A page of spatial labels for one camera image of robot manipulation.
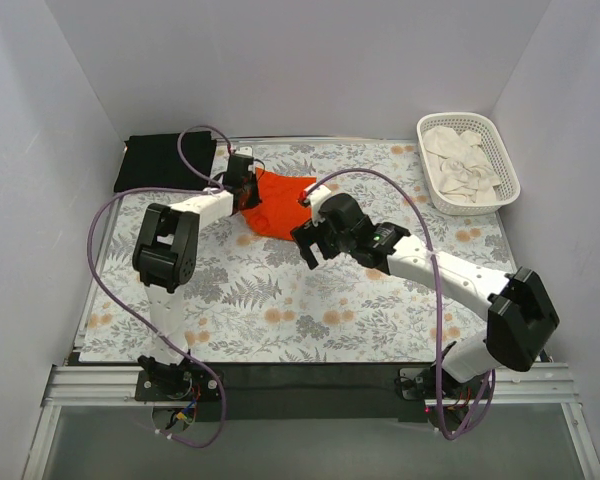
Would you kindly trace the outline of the orange t-shirt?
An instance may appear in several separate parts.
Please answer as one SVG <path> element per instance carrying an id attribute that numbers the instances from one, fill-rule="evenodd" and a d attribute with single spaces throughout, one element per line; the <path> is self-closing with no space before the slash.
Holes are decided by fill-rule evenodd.
<path id="1" fill-rule="evenodd" d="M 257 235 L 292 241 L 291 231 L 306 223 L 311 213 L 299 203 L 315 177 L 289 177 L 256 169 L 261 202 L 243 210 L 248 227 Z"/>

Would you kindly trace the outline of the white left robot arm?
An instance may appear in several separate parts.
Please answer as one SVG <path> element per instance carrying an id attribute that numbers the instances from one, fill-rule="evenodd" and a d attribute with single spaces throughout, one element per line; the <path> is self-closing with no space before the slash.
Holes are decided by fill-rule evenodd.
<path id="1" fill-rule="evenodd" d="M 200 231 L 261 203 L 255 163 L 250 155 L 233 153 L 218 178 L 221 190 L 207 188 L 184 201 L 154 203 L 145 210 L 132 266 L 145 287 L 149 324 L 158 339 L 138 363 L 151 385 L 170 399 L 188 397 L 194 386 L 193 362 L 185 357 L 184 286 L 195 271 Z"/>

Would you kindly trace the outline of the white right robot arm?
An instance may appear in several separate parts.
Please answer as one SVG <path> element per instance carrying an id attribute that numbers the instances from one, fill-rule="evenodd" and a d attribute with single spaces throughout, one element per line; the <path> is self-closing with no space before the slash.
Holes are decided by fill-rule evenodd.
<path id="1" fill-rule="evenodd" d="M 528 268 L 506 273 L 482 267 L 446 252 L 431 253 L 407 229 L 390 222 L 373 223 L 350 195 L 326 187 L 303 193 L 299 203 L 311 217 L 291 236 L 310 268 L 344 253 L 365 268 L 441 288 L 485 321 L 484 331 L 443 351 L 440 368 L 432 373 L 434 389 L 455 397 L 469 382 L 504 366 L 531 369 L 559 325 L 559 317 L 539 275 Z"/>

